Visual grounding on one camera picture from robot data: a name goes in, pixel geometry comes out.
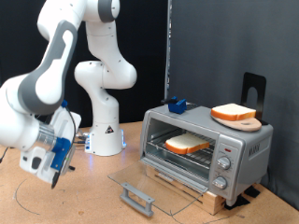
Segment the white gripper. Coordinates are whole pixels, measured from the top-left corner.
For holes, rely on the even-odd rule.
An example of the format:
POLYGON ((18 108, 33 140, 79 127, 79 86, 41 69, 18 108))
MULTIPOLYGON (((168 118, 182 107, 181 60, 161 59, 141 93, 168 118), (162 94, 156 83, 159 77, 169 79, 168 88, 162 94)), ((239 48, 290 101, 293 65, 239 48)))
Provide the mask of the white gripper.
POLYGON ((52 115, 50 123, 41 123, 39 135, 41 147, 46 150, 38 167, 37 176, 45 182, 56 184, 61 175, 75 171, 70 162, 75 153, 74 141, 81 116, 60 106, 52 115))

